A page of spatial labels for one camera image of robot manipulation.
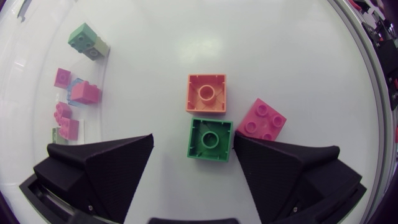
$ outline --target rectangular lego brick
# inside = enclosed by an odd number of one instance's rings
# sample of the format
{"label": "rectangular lego brick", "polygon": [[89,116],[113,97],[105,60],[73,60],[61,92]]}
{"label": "rectangular lego brick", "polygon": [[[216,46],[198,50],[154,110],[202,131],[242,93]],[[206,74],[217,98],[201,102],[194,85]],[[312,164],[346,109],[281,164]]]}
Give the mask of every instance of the rectangular lego brick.
{"label": "rectangular lego brick", "polygon": [[76,49],[79,53],[92,48],[97,39],[97,34],[86,23],[75,29],[68,40],[68,44]]}
{"label": "rectangular lego brick", "polygon": [[68,144],[68,140],[61,137],[59,134],[59,130],[61,128],[53,128],[52,129],[52,142],[55,144]]}
{"label": "rectangular lego brick", "polygon": [[83,53],[91,60],[97,60],[101,57],[107,56],[108,52],[109,47],[105,44],[105,42],[102,41],[100,37],[97,37],[95,45],[90,49],[86,49]]}
{"label": "rectangular lego brick", "polygon": [[70,99],[85,105],[98,103],[100,100],[100,89],[96,85],[90,85],[88,81],[77,83],[72,87]]}
{"label": "rectangular lego brick", "polygon": [[226,75],[189,75],[185,109],[188,112],[225,113]]}
{"label": "rectangular lego brick", "polygon": [[232,121],[192,118],[188,157],[228,162]]}
{"label": "rectangular lego brick", "polygon": [[55,121],[58,123],[58,125],[61,125],[61,118],[70,118],[72,116],[72,110],[66,103],[58,102],[55,105],[55,112],[54,112],[54,118]]}
{"label": "rectangular lego brick", "polygon": [[54,86],[67,89],[70,83],[70,71],[58,68]]}
{"label": "rectangular lego brick", "polygon": [[61,128],[58,133],[67,140],[77,140],[79,134],[79,121],[70,118],[61,118]]}
{"label": "rectangular lego brick", "polygon": [[82,79],[77,78],[77,79],[75,79],[74,81],[72,81],[71,84],[68,85],[68,88],[67,88],[67,91],[68,91],[68,93],[67,93],[67,101],[68,101],[68,104],[69,104],[69,105],[72,105],[72,106],[81,106],[81,103],[71,100],[71,99],[70,99],[70,95],[71,95],[71,93],[72,93],[72,87],[74,87],[77,83],[82,83],[82,82],[83,82]]}
{"label": "rectangular lego brick", "polygon": [[285,122],[284,116],[258,98],[237,131],[247,137],[274,141]]}

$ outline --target plastic toy block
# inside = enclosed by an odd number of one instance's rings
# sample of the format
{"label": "plastic toy block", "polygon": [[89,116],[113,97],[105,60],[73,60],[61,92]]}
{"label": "plastic toy block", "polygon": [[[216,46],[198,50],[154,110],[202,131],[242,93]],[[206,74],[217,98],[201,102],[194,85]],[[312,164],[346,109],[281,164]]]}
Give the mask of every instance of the plastic toy block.
{"label": "plastic toy block", "polygon": [[70,83],[70,72],[68,70],[58,68],[57,75],[55,76],[54,86],[67,89]]}
{"label": "plastic toy block", "polygon": [[85,50],[83,53],[92,60],[97,60],[98,58],[105,57],[109,52],[109,47],[101,40],[100,37],[97,37],[95,41],[95,45]]}
{"label": "plastic toy block", "polygon": [[247,137],[274,141],[285,122],[285,117],[258,98],[237,131]]}
{"label": "plastic toy block", "polygon": [[189,75],[185,107],[188,112],[225,113],[226,75]]}
{"label": "plastic toy block", "polygon": [[61,137],[59,134],[59,130],[61,128],[53,128],[52,129],[52,142],[55,144],[68,144],[68,140]]}
{"label": "plastic toy block", "polygon": [[72,92],[72,87],[74,87],[77,83],[82,83],[82,82],[84,82],[84,81],[79,79],[79,78],[77,78],[74,81],[72,81],[72,83],[70,85],[68,85],[68,88],[67,88],[67,90],[68,90],[67,101],[68,101],[69,105],[72,105],[72,106],[80,106],[81,105],[81,103],[71,100],[70,99],[70,95],[71,95],[71,92]]}
{"label": "plastic toy block", "polygon": [[72,87],[70,99],[86,105],[98,103],[100,92],[100,89],[96,85],[90,85],[88,81],[83,81]]}
{"label": "plastic toy block", "polygon": [[66,103],[58,102],[55,105],[55,112],[54,112],[54,118],[58,125],[61,125],[61,118],[70,118],[72,116],[72,110]]}
{"label": "plastic toy block", "polygon": [[86,23],[83,23],[70,34],[68,44],[79,53],[83,53],[94,46],[96,39],[97,34]]}
{"label": "plastic toy block", "polygon": [[192,118],[188,157],[228,162],[232,121]]}
{"label": "plastic toy block", "polygon": [[58,133],[67,140],[77,140],[79,133],[79,121],[70,118],[61,118],[61,128]]}

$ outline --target light blue lego brick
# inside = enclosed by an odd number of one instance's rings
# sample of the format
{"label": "light blue lego brick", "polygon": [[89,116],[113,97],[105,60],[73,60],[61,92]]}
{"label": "light blue lego brick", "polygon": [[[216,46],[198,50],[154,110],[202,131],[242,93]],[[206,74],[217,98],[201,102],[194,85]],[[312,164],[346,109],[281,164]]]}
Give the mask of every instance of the light blue lego brick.
{"label": "light blue lego brick", "polygon": [[82,105],[81,103],[76,102],[76,101],[73,101],[73,100],[70,99],[70,94],[71,94],[71,92],[72,92],[73,86],[75,86],[77,83],[82,83],[82,82],[83,82],[82,79],[77,78],[77,79],[75,79],[74,81],[72,81],[72,82],[68,85],[68,88],[67,88],[67,91],[68,91],[68,94],[67,94],[67,101],[68,101],[68,104],[69,104],[69,105],[72,105],[72,106],[80,106],[80,105]]}

